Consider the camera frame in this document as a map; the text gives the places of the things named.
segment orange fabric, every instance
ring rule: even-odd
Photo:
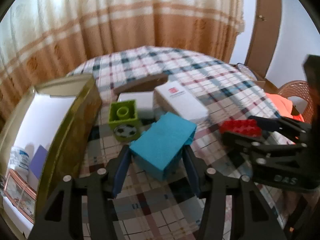
[[[280,95],[268,94],[268,93],[266,93],[266,95],[275,104],[281,116],[289,117],[289,118],[304,122],[301,114],[299,115],[291,114],[292,108],[293,108],[292,101]]]

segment plaid bedspread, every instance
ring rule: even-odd
[[[196,156],[231,177],[251,174],[250,165],[241,154],[228,154],[221,141],[218,125],[223,121],[246,119],[250,115],[278,117],[273,103],[261,88],[245,75],[220,60],[183,49],[140,47],[81,64],[71,75],[92,73],[103,101],[95,126],[89,135],[81,176],[104,167],[118,155],[122,145],[115,140],[108,126],[109,103],[116,100],[112,90],[148,74],[167,73],[169,80],[179,81],[210,111],[209,119],[198,125],[191,147]],[[162,110],[155,105],[156,116]],[[150,121],[142,120],[143,129]],[[277,133],[268,143],[285,144]],[[288,213],[282,190],[258,185],[283,227]],[[119,240],[195,239],[200,225],[204,200],[192,193],[183,165],[167,181],[159,182],[141,170],[133,161],[122,192],[109,200]],[[231,197],[227,197],[224,240],[229,239],[231,226]],[[87,199],[83,198],[83,231],[90,239]]]

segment picture frame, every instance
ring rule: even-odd
[[[36,192],[12,169],[9,169],[4,194],[22,215],[34,223]]]

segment purple card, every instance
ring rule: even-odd
[[[40,179],[41,177],[42,168],[47,158],[47,154],[48,151],[40,145],[31,160],[29,170],[32,171],[32,173],[37,177],[37,179]]]

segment red logo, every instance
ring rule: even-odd
[[[179,91],[179,90],[176,89],[175,87],[169,89],[169,92],[172,93],[172,94],[173,94],[173,93],[176,93],[176,92],[178,92],[178,91]]]

